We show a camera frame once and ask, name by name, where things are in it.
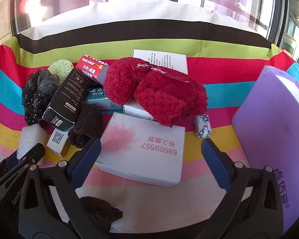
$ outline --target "striped tablecloth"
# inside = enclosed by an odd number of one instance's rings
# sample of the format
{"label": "striped tablecloth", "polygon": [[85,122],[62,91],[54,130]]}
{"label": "striped tablecloth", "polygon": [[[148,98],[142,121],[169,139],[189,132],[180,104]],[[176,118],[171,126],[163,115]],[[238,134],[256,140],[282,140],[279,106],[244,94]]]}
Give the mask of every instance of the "striped tablecloth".
{"label": "striped tablecloth", "polygon": [[[26,78],[54,61],[77,62],[88,54],[111,64],[133,49],[185,54],[188,74],[205,86],[209,97],[211,139],[234,161],[248,165],[231,119],[265,65],[288,71],[299,81],[299,65],[243,24],[217,12],[167,0],[97,3],[57,15],[23,31],[0,46],[0,160],[18,147],[26,126],[21,92]],[[103,114],[104,125],[112,112]],[[172,188],[134,182],[91,170],[79,197],[91,195],[123,211],[111,228],[117,233],[151,233],[198,223],[211,216],[224,190],[202,158],[194,116],[186,128],[181,183]],[[52,128],[46,128],[51,134]],[[70,147],[66,159],[77,149]],[[45,166],[61,158],[46,150]]]}

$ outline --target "small white box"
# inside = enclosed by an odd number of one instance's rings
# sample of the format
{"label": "small white box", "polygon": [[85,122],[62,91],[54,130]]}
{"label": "small white box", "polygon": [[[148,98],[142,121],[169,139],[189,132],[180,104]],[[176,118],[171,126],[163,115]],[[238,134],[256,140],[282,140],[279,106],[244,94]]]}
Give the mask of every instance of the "small white box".
{"label": "small white box", "polygon": [[146,110],[144,110],[135,99],[132,99],[130,102],[123,105],[123,112],[124,114],[129,116],[141,119],[154,120],[152,115],[150,115]]}
{"label": "small white box", "polygon": [[180,183],[185,128],[115,112],[102,137],[97,166],[123,178],[171,187]]}
{"label": "small white box", "polygon": [[132,57],[143,59],[156,66],[172,68],[179,72],[188,74],[186,55],[134,49]]}
{"label": "small white box", "polygon": [[61,131],[55,128],[46,146],[58,156],[64,157],[70,146],[68,138],[68,131]]}

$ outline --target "red box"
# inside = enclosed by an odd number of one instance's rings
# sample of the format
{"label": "red box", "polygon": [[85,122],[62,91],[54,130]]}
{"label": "red box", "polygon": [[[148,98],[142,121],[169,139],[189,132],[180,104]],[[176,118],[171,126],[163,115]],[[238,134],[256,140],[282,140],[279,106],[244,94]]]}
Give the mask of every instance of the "red box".
{"label": "red box", "polygon": [[75,68],[79,72],[96,81],[96,77],[98,76],[98,74],[107,65],[107,63],[104,63],[101,60],[90,57],[89,55],[84,55],[80,58],[79,62],[77,62]]}

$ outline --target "white fabric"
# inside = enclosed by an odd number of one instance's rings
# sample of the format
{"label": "white fabric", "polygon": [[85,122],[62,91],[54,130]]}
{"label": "white fabric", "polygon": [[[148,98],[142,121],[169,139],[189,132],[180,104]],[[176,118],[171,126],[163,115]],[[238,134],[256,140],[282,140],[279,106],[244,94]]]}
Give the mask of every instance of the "white fabric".
{"label": "white fabric", "polygon": [[21,34],[38,40],[45,36],[86,26],[144,19],[209,22],[255,32],[229,16],[220,15],[217,11],[207,11],[201,7],[169,0],[123,0],[95,3],[64,12],[44,21],[42,25],[21,32]]}

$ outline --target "round green sponge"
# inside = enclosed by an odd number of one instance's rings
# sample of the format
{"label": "round green sponge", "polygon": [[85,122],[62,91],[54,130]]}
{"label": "round green sponge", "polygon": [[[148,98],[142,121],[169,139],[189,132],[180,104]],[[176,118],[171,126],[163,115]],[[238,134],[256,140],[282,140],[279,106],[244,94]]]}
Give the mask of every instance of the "round green sponge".
{"label": "round green sponge", "polygon": [[73,64],[66,59],[60,59],[54,62],[48,70],[52,74],[57,74],[60,77],[60,83],[63,83],[65,78],[69,75],[69,73],[74,68]]}

